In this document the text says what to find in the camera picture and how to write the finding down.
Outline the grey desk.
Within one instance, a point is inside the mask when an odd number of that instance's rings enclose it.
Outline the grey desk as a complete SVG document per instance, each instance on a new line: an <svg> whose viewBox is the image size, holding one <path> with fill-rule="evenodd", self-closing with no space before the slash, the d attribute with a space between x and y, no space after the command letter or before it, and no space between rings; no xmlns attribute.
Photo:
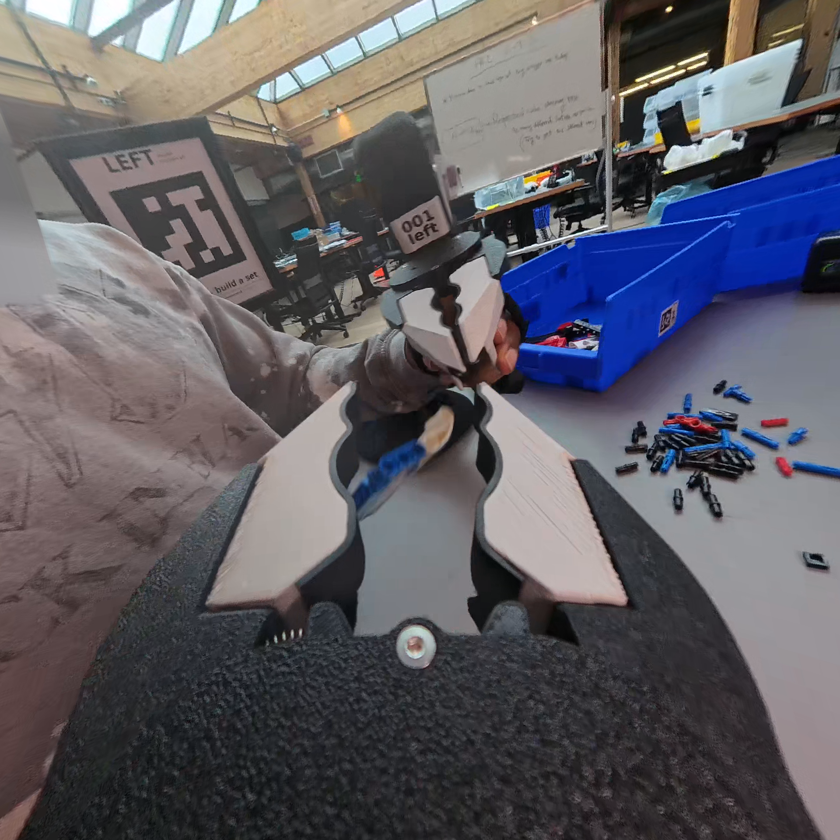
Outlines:
<svg viewBox="0 0 840 840"><path fill-rule="evenodd" d="M758 478L719 489L724 518L691 499L676 516L647 476L615 478L627 435L728 380L838 451L838 294L794 286L722 295L604 393L530 382L507 399L604 476L678 554L729 626L791 777L824 838L838 838L838 483ZM829 571L805 566L821 553Z"/></svg>

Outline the person's left forearm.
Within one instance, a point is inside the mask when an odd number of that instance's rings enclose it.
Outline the person's left forearm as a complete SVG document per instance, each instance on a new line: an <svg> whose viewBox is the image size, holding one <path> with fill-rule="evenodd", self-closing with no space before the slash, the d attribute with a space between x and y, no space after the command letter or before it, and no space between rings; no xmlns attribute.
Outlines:
<svg viewBox="0 0 840 840"><path fill-rule="evenodd" d="M363 419L410 413L439 387L401 332L377 333L341 348L314 345L264 329L248 352L239 398L279 435L286 435L343 387L354 385Z"/></svg>

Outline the pile of toy connector pins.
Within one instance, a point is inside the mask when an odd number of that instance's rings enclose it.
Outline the pile of toy connector pins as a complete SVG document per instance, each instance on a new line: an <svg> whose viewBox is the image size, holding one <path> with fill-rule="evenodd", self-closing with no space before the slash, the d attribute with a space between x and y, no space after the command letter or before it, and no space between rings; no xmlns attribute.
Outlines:
<svg viewBox="0 0 840 840"><path fill-rule="evenodd" d="M838 455L832 460L808 452L808 426L790 412L773 413L743 385L721 380L711 393L729 406L704 404L692 393L675 411L651 423L638 419L627 435L615 478L647 476L676 516L691 499L715 520L726 508L719 489L751 487L758 478L813 477L838 483Z"/></svg>

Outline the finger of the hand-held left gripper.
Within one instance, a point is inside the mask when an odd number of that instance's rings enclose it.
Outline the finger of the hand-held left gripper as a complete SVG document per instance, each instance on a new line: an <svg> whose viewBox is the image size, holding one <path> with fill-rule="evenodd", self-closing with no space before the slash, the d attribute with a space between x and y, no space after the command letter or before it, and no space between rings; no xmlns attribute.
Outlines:
<svg viewBox="0 0 840 840"><path fill-rule="evenodd" d="M504 297L501 284L490 273L487 258L476 258L451 276L456 289L455 321L451 328L458 351L458 375L467 375L486 355L497 361L495 335L501 320Z"/></svg>
<svg viewBox="0 0 840 840"><path fill-rule="evenodd" d="M471 370L469 308L455 301L455 320L444 321L445 313L432 305L431 297L401 299L402 330L408 342L442 369L459 389L468 386Z"/></svg>

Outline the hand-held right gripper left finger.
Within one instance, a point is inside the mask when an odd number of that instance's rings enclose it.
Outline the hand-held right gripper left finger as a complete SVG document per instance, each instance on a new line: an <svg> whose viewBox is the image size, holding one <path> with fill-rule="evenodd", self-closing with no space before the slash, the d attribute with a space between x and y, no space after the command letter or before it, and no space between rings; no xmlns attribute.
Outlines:
<svg viewBox="0 0 840 840"><path fill-rule="evenodd" d="M360 467L354 383L342 386L264 456L227 540L205 608L268 609L302 629L316 604L355 629L364 543L350 486Z"/></svg>

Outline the wooden standing table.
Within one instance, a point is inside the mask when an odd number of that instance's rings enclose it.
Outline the wooden standing table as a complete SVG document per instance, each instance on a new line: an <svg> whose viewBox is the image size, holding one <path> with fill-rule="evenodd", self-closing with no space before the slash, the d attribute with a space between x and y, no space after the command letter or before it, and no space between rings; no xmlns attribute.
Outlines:
<svg viewBox="0 0 840 840"><path fill-rule="evenodd" d="M796 102L759 121L732 129L732 138L743 139L742 147L729 149L706 160L657 173L651 185L654 195L688 182L707 182L712 189L752 180L765 173L779 149L782 135L808 120L825 115L837 116L839 92Z"/></svg>

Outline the clear plastic storage boxes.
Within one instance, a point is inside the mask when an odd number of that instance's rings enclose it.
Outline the clear plastic storage boxes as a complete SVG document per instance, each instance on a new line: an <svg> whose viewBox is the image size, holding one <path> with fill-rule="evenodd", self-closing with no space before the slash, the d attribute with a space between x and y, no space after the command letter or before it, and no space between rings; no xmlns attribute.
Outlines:
<svg viewBox="0 0 840 840"><path fill-rule="evenodd" d="M658 114L681 105L689 134L719 132L766 117L783 106L802 39L780 42L747 59L709 70L682 62L675 83L644 101L643 145L662 143Z"/></svg>

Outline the white crumpled plastic bag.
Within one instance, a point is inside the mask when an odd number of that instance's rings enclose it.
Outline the white crumpled plastic bag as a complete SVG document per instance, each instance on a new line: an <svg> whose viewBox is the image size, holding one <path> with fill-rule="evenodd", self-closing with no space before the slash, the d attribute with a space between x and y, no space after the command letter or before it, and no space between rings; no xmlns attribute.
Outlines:
<svg viewBox="0 0 840 840"><path fill-rule="evenodd" d="M687 167L712 161L724 154L739 152L743 149L747 134L741 131L725 129L698 143L687 145L675 144L666 152L663 160L663 173L677 172Z"/></svg>

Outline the person's torso in grey sweatshirt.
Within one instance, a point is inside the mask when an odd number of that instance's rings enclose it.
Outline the person's torso in grey sweatshirt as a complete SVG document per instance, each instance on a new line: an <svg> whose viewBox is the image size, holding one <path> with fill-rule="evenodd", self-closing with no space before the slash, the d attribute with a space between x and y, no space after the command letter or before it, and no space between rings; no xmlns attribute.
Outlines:
<svg viewBox="0 0 840 840"><path fill-rule="evenodd" d="M258 317L110 227L39 227L57 290L2 307L2 837L138 580L281 436L239 398Z"/></svg>

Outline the person's left hand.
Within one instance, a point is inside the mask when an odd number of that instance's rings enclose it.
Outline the person's left hand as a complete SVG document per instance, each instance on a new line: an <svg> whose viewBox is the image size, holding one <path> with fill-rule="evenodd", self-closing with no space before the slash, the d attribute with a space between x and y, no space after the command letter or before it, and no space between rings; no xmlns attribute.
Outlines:
<svg viewBox="0 0 840 840"><path fill-rule="evenodd" d="M515 371L522 334L519 326L509 316L499 320L493 345L496 350L496 361L490 363L483 374L484 383L494 385L503 377Z"/></svg>

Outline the short blue plastic bin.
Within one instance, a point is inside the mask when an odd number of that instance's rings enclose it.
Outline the short blue plastic bin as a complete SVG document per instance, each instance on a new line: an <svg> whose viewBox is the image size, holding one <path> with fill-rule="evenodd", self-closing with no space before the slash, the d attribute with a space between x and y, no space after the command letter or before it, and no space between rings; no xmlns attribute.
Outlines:
<svg viewBox="0 0 840 840"><path fill-rule="evenodd" d="M711 304L734 228L724 216L595 234L510 270L502 287L529 325L518 369L606 391ZM537 343L578 320L601 327L595 350Z"/></svg>

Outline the blue toy beam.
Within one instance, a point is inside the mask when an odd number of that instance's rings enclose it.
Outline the blue toy beam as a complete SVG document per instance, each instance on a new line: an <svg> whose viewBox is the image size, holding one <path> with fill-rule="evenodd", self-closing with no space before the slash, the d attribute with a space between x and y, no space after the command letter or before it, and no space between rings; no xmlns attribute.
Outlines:
<svg viewBox="0 0 840 840"><path fill-rule="evenodd" d="M426 463L427 456L427 448L419 439L410 440L383 455L353 491L358 521L376 513L404 480Z"/></svg>

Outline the black framed marker sign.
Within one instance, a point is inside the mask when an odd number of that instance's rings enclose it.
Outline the black framed marker sign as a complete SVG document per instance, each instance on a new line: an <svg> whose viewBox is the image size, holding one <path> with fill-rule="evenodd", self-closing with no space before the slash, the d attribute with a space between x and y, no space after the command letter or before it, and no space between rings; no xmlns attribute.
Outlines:
<svg viewBox="0 0 840 840"><path fill-rule="evenodd" d="M111 226L249 310L282 278L206 117L38 140L84 218Z"/></svg>

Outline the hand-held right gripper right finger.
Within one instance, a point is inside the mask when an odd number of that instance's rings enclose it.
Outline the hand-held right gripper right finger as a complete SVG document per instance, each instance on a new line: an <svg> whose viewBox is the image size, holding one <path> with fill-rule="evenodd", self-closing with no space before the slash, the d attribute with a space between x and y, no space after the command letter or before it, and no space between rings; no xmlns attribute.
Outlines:
<svg viewBox="0 0 840 840"><path fill-rule="evenodd" d="M629 597L575 471L575 458L487 385L476 391L474 622L504 602L535 634L572 634L567 606L628 608Z"/></svg>

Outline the black pocket hotspot device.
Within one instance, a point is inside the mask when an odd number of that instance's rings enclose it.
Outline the black pocket hotspot device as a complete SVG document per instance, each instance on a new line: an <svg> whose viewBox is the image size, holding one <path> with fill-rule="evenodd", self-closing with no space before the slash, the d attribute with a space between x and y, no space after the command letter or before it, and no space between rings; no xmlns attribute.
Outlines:
<svg viewBox="0 0 840 840"><path fill-rule="evenodd" d="M839 292L839 230L818 236L808 254L801 279L803 293Z"/></svg>

